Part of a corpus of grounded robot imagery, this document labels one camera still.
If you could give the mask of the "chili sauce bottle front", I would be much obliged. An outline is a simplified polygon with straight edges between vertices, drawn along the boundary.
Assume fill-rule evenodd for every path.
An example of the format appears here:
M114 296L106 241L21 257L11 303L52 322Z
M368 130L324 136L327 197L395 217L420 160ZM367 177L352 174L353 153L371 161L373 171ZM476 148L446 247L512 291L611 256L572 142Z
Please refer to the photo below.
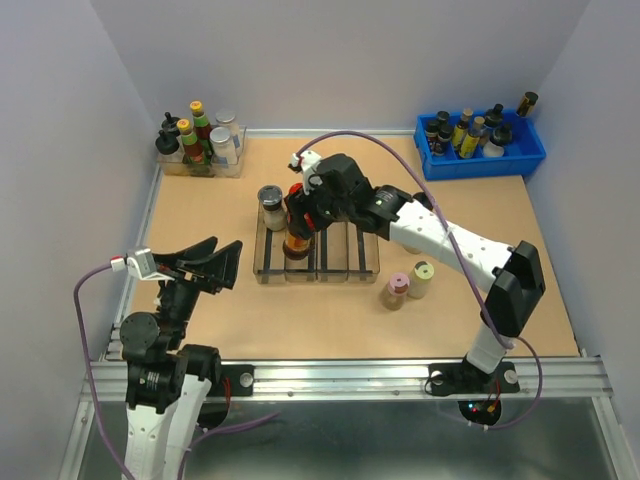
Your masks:
M181 136L184 152L191 164L206 165L207 157L191 122L181 118L176 123Z

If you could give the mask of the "silver lid jar back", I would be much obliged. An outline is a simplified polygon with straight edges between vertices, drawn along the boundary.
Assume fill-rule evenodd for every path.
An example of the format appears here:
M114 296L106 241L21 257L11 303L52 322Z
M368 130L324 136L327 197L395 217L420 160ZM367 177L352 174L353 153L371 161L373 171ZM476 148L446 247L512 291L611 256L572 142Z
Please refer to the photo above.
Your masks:
M215 119L219 126L225 127L231 132L235 148L239 149L242 146L241 130L235 112L230 109L220 109L215 113Z

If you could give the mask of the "pink lid spice jar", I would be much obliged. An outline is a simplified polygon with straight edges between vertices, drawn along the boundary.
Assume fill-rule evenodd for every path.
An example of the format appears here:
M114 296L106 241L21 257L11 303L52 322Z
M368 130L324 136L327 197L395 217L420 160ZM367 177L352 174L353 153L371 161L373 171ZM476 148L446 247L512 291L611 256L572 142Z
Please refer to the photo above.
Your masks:
M394 273L380 294L381 304L388 310L396 311L404 305L410 287L410 279L404 273Z

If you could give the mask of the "white powder jar black lid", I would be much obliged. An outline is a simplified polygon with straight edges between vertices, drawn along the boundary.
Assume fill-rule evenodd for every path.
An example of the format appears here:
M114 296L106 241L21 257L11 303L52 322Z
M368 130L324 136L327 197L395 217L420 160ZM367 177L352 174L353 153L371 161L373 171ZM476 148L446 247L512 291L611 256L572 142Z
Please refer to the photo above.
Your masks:
M287 215L283 208L283 193L276 185L265 185L258 192L258 200L263 211L265 226L271 231L282 231L287 225Z

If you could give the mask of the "red lid sauce jar back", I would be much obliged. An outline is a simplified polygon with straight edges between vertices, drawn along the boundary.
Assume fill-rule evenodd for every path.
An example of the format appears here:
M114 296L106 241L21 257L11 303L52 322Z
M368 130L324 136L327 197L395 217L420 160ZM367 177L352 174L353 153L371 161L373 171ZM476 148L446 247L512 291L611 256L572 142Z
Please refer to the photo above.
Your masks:
M304 186L301 182L295 183L289 188L288 196L294 197L299 193L304 193Z

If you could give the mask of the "clear bin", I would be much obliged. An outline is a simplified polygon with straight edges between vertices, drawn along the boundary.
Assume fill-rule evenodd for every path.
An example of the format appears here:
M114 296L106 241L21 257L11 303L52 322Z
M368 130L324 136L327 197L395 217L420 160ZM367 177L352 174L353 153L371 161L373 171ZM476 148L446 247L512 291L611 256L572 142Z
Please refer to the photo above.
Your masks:
M289 208L289 203L286 203L286 206L288 207L287 227L302 238L309 238L315 234L314 232L309 233L306 227L301 226L295 212ZM294 261L285 257L285 277L290 282L314 282L316 280L316 236L315 247L307 258Z
M347 248L347 281L354 284L375 283L380 272L378 237L348 223Z
M253 274L259 285L284 284L286 282L285 256L282 245L286 231L269 229L265 224L264 217L264 209L261 204L258 204Z
M316 273L322 283L344 283L348 277L348 234L345 222L317 234Z

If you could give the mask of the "chili sauce bottle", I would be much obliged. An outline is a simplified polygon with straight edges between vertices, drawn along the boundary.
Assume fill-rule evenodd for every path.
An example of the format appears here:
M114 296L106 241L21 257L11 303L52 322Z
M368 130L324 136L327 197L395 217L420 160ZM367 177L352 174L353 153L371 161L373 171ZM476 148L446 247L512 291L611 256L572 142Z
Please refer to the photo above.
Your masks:
M210 143L210 132L212 130L212 126L202 102L199 100L192 101L190 103L190 110L198 140L203 146L205 153L210 156L212 154L212 146Z
M191 164L206 165L207 157L191 122L181 118L176 123L181 136L184 152Z

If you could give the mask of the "silver lid jar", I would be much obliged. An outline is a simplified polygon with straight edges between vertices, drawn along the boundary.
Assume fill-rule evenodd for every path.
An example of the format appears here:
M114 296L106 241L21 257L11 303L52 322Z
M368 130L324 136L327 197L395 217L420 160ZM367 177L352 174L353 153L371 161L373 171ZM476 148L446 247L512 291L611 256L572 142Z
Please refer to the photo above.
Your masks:
M220 109L215 113L215 119L219 126L225 127L231 132L235 148L239 149L242 146L241 130L235 112L230 109Z
M226 127L215 127L209 134L216 164L230 167L238 164L235 143L231 131Z

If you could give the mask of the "black cap spice jar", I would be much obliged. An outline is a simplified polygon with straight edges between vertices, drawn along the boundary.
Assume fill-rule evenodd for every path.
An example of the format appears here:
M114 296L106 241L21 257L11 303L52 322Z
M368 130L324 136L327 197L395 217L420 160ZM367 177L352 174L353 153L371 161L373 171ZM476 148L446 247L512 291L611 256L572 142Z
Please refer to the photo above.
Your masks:
M409 252L410 254L414 254L414 255L416 255L416 254L421 254L421 253L423 253L423 252L422 252L422 250L420 250L419 248L411 247L411 246L406 245L406 244L403 244L403 248L404 248L407 252Z

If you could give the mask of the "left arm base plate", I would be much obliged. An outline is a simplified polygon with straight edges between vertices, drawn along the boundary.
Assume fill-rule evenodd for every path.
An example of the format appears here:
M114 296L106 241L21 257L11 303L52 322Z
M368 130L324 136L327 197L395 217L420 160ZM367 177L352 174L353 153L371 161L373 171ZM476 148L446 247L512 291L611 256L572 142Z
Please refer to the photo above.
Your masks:
M232 397L251 397L255 381L255 366L248 363L223 363L219 379L214 381L208 392L208 399L222 399L225 386L230 387Z

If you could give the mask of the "black knob bottle in bin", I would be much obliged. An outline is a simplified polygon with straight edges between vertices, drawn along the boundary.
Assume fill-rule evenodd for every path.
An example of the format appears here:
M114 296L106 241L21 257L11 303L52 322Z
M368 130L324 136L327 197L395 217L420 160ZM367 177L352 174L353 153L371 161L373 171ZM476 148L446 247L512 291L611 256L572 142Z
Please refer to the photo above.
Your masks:
M512 125L504 123L503 105L495 104L484 115L485 127L481 138L482 152L485 157L502 157L505 148L513 140Z

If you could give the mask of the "red lid sauce jar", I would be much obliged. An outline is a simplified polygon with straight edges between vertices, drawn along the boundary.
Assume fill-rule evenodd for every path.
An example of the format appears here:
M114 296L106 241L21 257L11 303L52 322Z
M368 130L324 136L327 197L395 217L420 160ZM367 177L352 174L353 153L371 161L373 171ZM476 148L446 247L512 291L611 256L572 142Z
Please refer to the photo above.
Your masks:
M304 193L304 186L301 182L295 183L289 188L288 196L294 197L299 193Z
M285 230L282 249L285 257L290 260L303 260L315 247L315 234L309 238L302 238L295 234L289 227Z

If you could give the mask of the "red lid sauce jar front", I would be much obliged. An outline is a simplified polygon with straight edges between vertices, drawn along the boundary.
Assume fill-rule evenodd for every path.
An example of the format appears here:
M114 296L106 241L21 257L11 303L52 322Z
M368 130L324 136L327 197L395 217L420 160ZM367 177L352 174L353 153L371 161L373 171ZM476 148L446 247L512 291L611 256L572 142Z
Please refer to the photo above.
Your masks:
M315 247L315 234L309 238L302 238L295 234L289 227L285 230L282 249L285 257L290 260L303 260Z

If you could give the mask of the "blue plastic bin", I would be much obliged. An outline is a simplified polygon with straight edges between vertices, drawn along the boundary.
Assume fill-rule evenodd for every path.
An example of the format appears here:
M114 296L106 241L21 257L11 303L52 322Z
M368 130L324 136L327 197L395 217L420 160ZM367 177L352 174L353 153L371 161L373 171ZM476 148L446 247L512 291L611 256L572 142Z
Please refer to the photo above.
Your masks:
M533 121L518 117L513 109L504 111L505 121L512 125L513 141L505 147L503 156L485 157L478 146L470 159L460 159L450 145L442 156L434 156L429 148L426 127L436 117L436 113L418 115L413 135L427 180L528 176L546 158Z

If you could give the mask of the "aluminium rail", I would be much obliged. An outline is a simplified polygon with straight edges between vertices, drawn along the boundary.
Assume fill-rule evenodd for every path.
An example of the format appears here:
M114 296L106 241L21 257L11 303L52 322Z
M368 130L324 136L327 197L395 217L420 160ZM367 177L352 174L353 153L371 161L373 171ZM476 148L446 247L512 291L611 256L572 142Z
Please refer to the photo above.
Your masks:
M404 360L240 360L255 366L251 397L240 402L288 401L409 401L434 400L429 392L428 366L457 359ZM533 398L541 388L543 399L613 396L604 364L597 357L510 358L515 365L520 391L491 392L502 400ZM481 395L450 395L450 400L483 398Z

